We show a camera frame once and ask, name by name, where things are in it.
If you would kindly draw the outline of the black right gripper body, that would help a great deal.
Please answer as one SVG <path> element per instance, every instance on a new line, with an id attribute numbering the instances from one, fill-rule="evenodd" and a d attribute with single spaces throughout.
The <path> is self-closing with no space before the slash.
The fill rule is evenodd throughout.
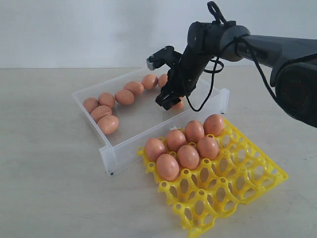
<path id="1" fill-rule="evenodd" d="M 179 62 L 168 72 L 168 83 L 160 95 L 163 98 L 190 95 L 211 58 L 208 52 L 198 53 L 186 46 Z"/>

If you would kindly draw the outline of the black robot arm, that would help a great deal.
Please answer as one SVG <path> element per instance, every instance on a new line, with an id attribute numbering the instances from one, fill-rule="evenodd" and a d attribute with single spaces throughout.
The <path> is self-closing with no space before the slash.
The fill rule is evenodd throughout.
<path id="1" fill-rule="evenodd" d="M 252 35 L 234 21 L 194 22 L 184 52 L 171 52 L 168 57 L 172 59 L 168 83 L 156 98 L 166 110 L 192 93 L 210 60 L 249 59 L 256 67 L 271 68 L 264 84 L 290 117 L 313 127 L 317 124 L 316 40 Z"/>

